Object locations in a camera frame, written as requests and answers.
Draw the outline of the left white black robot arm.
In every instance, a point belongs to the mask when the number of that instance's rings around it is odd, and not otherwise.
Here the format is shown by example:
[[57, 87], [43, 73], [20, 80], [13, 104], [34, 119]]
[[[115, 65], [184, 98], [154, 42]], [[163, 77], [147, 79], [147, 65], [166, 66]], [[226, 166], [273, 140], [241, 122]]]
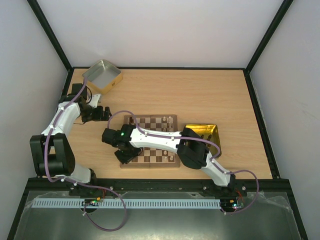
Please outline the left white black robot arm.
[[69, 180], [74, 185], [93, 181], [94, 171], [76, 163], [68, 135], [78, 118], [82, 124], [110, 119], [110, 108], [100, 105], [101, 98], [101, 94], [93, 94], [83, 83], [74, 83], [71, 92], [60, 97], [48, 127], [29, 141], [37, 176], [47, 177], [51, 182]]

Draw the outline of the gold tin tray with pieces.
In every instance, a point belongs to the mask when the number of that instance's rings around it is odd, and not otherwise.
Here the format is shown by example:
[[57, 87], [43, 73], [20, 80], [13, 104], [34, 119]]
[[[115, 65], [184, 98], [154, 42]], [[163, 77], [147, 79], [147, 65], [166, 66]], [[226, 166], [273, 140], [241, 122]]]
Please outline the gold tin tray with pieces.
[[216, 124], [186, 124], [185, 127], [192, 129], [202, 139], [210, 141], [218, 146], [219, 149], [212, 144], [206, 144], [211, 154], [215, 156], [215, 159], [218, 159], [222, 155], [219, 131]]

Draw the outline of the wooden chess board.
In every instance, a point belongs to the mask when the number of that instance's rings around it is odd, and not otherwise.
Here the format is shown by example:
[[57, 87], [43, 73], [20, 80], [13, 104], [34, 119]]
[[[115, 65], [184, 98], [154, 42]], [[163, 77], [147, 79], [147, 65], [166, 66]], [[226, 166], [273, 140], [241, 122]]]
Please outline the wooden chess board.
[[[141, 128], [161, 131], [176, 132], [178, 131], [178, 118], [175, 114], [167, 115], [137, 115], [136, 120]], [[146, 147], [142, 153], [132, 159], [128, 164], [119, 164], [120, 168], [178, 168], [180, 167], [180, 159], [177, 154], [167, 151], [167, 159], [165, 159], [164, 151], [161, 149]]]

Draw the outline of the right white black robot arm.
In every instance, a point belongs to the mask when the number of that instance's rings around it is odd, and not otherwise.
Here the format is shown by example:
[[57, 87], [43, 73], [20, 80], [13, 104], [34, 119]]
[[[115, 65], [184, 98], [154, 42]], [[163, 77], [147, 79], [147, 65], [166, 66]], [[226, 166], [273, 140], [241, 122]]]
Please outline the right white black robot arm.
[[177, 154], [185, 167], [206, 173], [222, 195], [229, 196], [236, 189], [235, 175], [215, 160], [207, 147], [210, 142], [190, 128], [162, 132], [124, 124], [120, 130], [106, 128], [101, 140], [117, 148], [114, 155], [121, 164], [129, 163], [145, 148], [164, 150]]

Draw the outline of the empty silver gold tin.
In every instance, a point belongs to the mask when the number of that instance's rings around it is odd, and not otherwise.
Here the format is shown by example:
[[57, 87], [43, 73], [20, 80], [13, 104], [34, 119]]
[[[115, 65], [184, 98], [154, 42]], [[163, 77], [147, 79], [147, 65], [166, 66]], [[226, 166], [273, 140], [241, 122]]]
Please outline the empty silver gold tin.
[[87, 85], [98, 94], [105, 95], [123, 80], [122, 71], [105, 59], [101, 59], [82, 74]]

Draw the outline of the black cage frame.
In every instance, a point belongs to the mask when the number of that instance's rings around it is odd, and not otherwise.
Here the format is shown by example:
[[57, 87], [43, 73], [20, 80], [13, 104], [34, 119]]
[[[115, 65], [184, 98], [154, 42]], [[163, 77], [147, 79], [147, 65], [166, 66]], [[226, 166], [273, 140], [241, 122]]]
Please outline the black cage frame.
[[[231, 79], [231, 77], [233, 76], [233, 80], [235, 82], [236, 78], [241, 78], [240, 80], [242, 81], [242, 85], [244, 86], [244, 82], [246, 84], [246, 88], [247, 88], [247, 93], [245, 94], [245, 103], [246, 106], [249, 106], [249, 98], [250, 98], [250, 104], [252, 104], [252, 107], [250, 107], [250, 109], [252, 108], [252, 110], [250, 110], [250, 113], [254, 112], [255, 115], [255, 119], [256, 119], [256, 123], [254, 125], [256, 125], [257, 129], [259, 129], [259, 134], [260, 137], [257, 137], [258, 135], [254, 135], [256, 137], [254, 137], [254, 139], [258, 139], [258, 142], [260, 143], [260, 145], [264, 147], [264, 151], [265, 151], [265, 161], [268, 162], [268, 167], [270, 168], [269, 172], [272, 176], [268, 177], [269, 179], [260, 179], [259, 183], [262, 184], [261, 189], [265, 190], [265, 192], [285, 192], [287, 193], [288, 196], [288, 200], [289, 200], [289, 205], [291, 206], [292, 210], [293, 210], [293, 216], [294, 216], [294, 220], [297, 226], [297, 230], [299, 233], [299, 236], [301, 237], [302, 240], [308, 240], [308, 236], [307, 236], [307, 232], [305, 230], [299, 209], [298, 209], [298, 205], [292, 190], [292, 186], [290, 185], [290, 181], [288, 179], [284, 179], [281, 178], [279, 169], [278, 169], [278, 165], [277, 165], [277, 161], [274, 155], [274, 151], [270, 142], [270, 138], [267, 132], [267, 126], [265, 123], [265, 120], [263, 118], [263, 112], [261, 109], [261, 106], [259, 105], [259, 100], [258, 100], [258, 94], [256, 92], [256, 90], [254, 89], [254, 84], [251, 78], [251, 72], [255, 66], [255, 64], [258, 61], [258, 57], [261, 56], [261, 54], [263, 53], [263, 50], [265, 49], [265, 47], [267, 46], [267, 43], [269, 43], [270, 39], [272, 38], [272, 35], [274, 34], [274, 32], [276, 31], [278, 25], [280, 24], [280, 22], [282, 21], [282, 19], [284, 18], [285, 14], [287, 13], [287, 11], [289, 10], [290, 6], [292, 5], [293, 0], [284, 0], [277, 13], [275, 14], [275, 17], [273, 18], [273, 20], [271, 21], [270, 26], [268, 27], [266, 33], [264, 34], [262, 40], [260, 41], [257, 50], [254, 52], [253, 57], [251, 58], [251, 60], [249, 61], [249, 64], [247, 67], [245, 68], [241, 68], [241, 67], [236, 67], [236, 68], [232, 68], [232, 67], [177, 67], [177, 66], [173, 66], [173, 67], [168, 67], [168, 66], [164, 66], [164, 67], [156, 67], [156, 66], [121, 66], [119, 67], [120, 69], [125, 70], [125, 78], [126, 78], [126, 74], [130, 74], [132, 71], [135, 75], [137, 75], [138, 77], [141, 74], [144, 73], [151, 73], [151, 77], [150, 78], [150, 84], [155, 84], [156, 80], [160, 80], [160, 76], [161, 74], [171, 74], [169, 77], [171, 78], [167, 78], [167, 79], [173, 79], [174, 81], [178, 81], [178, 79], [176, 77], [173, 77], [173, 73], [178, 73], [178, 74], [184, 74], [184, 73], [188, 73], [188, 72], [195, 72], [195, 71], [209, 71], [212, 72], [212, 74], [214, 73], [220, 73], [225, 77], [229, 77], [228, 79]], [[62, 61], [63, 65], [66, 68], [67, 71], [67, 77], [65, 79], [65, 83], [63, 86], [63, 89], [61, 90], [61, 94], [65, 94], [68, 92], [70, 84], [72, 82], [75, 82], [76, 80], [80, 80], [80, 70], [84, 70], [87, 69], [87, 66], [71, 66], [71, 64], [69, 63], [69, 60], [67, 60], [67, 57], [65, 55], [65, 53], [63, 52], [63, 49], [61, 47], [61, 45], [58, 43], [58, 39], [56, 38], [40, 4], [38, 3], [38, 0], [26, 0], [27, 5], [29, 6], [29, 8], [32, 10], [34, 16], [36, 17], [37, 21], [39, 22], [39, 24], [41, 25], [42, 29], [44, 30], [45, 34], [47, 35], [48, 39], [50, 40], [50, 44], [53, 45], [55, 51], [57, 52], [58, 56], [61, 58], [60, 60]], [[156, 95], [150, 95], [151, 99], [150, 102], [148, 102], [149, 104], [158, 104], [157, 106], [154, 107], [149, 107], [148, 109], [153, 109], [153, 111], [160, 111], [162, 109], [164, 109], [164, 107], [160, 106], [161, 104], [165, 104], [165, 103], [169, 103], [169, 99], [166, 100], [166, 98], [169, 98], [168, 94], [165, 94], [165, 96], [161, 96], [159, 98], [158, 101], [156, 101]], [[183, 181], [193, 181], [195, 183], [200, 183], [200, 182], [205, 182], [204, 179], [195, 179], [196, 175], [190, 175], [189, 174], [189, 170], [183, 170], [183, 174], [184, 175], [179, 175], [180, 180], [173, 180], [174, 175], [168, 175], [167, 178], [163, 178], [161, 179], [162, 181], [164, 180], [168, 180], [171, 185], [173, 186], [174, 183], [177, 184], [177, 182], [183, 182]], [[60, 190], [62, 191], [63, 189], [63, 184], [62, 183], [54, 183], [54, 185], [51, 187], [49, 183], [45, 183], [44, 179], [38, 179], [38, 177], [33, 177], [30, 178], [26, 184], [25, 190], [22, 194], [21, 200], [19, 202], [16, 214], [14, 216], [10, 231], [8, 233], [8, 237], [7, 240], [14, 240], [14, 238], [18, 235], [17, 231], [18, 231], [18, 226], [19, 223], [22, 219], [22, 215], [23, 215], [23, 207], [24, 204], [27, 201], [27, 193], [29, 193], [31, 190], [51, 190], [51, 189], [55, 189], [55, 190]]]

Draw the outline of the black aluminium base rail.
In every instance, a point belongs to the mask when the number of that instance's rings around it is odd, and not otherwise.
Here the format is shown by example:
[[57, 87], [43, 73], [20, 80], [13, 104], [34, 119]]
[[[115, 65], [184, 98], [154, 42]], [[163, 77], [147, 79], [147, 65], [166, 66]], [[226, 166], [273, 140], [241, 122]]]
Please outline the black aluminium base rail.
[[204, 197], [227, 198], [246, 196], [248, 192], [254, 193], [257, 184], [254, 179], [240, 179], [234, 182], [234, 187], [216, 186], [210, 179], [116, 179], [99, 178], [98, 189], [73, 186], [71, 183], [49, 182], [46, 178], [29, 178], [25, 187], [28, 191], [67, 191], [71, 196], [93, 197], [101, 196], [101, 187], [112, 189], [118, 194], [127, 192], [186, 192], [199, 193]]

